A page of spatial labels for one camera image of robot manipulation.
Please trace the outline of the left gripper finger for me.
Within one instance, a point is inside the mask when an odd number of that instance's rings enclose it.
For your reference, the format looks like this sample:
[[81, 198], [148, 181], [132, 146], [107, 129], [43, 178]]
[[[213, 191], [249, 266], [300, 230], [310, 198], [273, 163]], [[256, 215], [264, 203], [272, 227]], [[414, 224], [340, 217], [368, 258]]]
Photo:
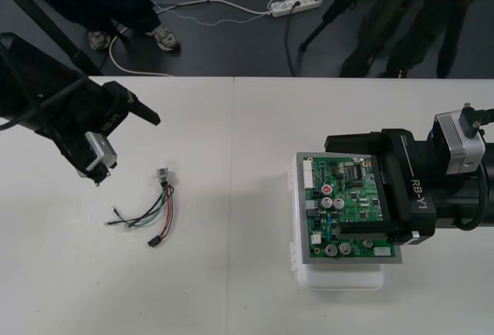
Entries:
[[161, 122], [161, 119], [159, 115], [153, 111], [150, 107], [142, 103], [138, 98], [134, 98], [133, 102], [130, 104], [130, 109], [129, 111], [141, 118], [142, 120], [147, 121], [150, 124], [153, 125], [159, 125]]

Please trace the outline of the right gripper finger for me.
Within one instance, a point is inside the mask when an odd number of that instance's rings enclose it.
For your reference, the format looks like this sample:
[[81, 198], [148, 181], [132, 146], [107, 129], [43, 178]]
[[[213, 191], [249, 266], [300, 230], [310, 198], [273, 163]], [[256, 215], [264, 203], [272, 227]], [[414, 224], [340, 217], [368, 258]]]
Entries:
[[341, 222], [337, 224], [338, 239], [395, 241], [401, 234], [393, 222]]
[[328, 153], [371, 154], [373, 134], [344, 134], [328, 136], [324, 149]]

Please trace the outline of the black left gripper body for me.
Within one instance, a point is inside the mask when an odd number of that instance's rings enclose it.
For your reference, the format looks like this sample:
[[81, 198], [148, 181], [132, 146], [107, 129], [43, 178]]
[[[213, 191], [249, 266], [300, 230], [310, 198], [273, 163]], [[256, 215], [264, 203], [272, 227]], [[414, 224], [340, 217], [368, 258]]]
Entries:
[[34, 132], [52, 140], [79, 176], [109, 176], [117, 154], [108, 137], [136, 95], [115, 81], [89, 79], [47, 79], [34, 88]]

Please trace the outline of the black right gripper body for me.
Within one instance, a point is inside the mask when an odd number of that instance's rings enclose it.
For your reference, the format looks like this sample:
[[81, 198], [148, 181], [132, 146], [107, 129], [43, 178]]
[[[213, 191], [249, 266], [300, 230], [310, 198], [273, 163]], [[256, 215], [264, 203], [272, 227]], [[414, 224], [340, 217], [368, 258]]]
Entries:
[[385, 220], [393, 225], [388, 239], [395, 245], [418, 245], [436, 230], [437, 212], [425, 180], [412, 133], [383, 129], [376, 155], [387, 204]]

